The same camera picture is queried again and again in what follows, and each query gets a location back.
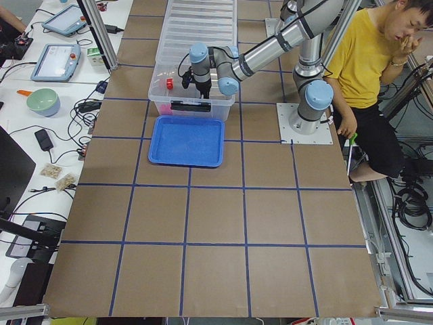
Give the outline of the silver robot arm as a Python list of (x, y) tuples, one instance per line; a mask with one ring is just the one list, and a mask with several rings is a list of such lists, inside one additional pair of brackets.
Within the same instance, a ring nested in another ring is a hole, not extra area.
[(321, 35), (342, 7), (342, 1), (284, 1), (273, 34), (244, 53), (235, 46), (193, 44), (187, 55), (190, 66), (180, 75), (183, 88), (195, 85), (202, 98), (209, 98), (210, 72), (215, 70), (220, 93), (234, 95), (242, 81), (298, 47), (293, 79), (300, 103), (289, 122), (297, 133), (314, 133), (334, 96), (321, 76)]

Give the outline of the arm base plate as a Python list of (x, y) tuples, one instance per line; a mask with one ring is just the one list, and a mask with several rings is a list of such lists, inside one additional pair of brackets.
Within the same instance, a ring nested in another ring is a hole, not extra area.
[(332, 145), (326, 112), (318, 121), (305, 121), (298, 116), (298, 104), (277, 103), (280, 142), (282, 144)]

